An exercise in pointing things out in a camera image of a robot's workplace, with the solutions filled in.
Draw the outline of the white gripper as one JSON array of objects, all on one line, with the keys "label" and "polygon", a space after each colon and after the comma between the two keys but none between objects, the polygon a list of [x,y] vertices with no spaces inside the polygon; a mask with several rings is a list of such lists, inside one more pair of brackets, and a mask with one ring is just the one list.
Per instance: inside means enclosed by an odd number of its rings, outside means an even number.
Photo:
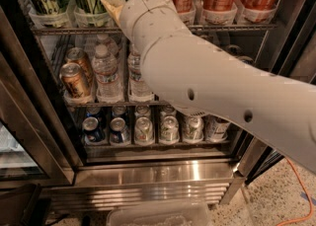
[{"label": "white gripper", "polygon": [[101,3],[140,52],[159,37],[191,33],[172,0],[101,0]]}]

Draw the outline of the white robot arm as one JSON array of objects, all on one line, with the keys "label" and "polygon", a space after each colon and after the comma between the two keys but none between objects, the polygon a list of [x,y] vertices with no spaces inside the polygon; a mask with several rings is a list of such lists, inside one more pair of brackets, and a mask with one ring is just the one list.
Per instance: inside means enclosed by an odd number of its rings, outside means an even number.
[{"label": "white robot arm", "polygon": [[316,173],[316,87],[248,65],[192,34],[172,0],[101,0],[139,51],[150,90],[186,115],[212,114]]}]

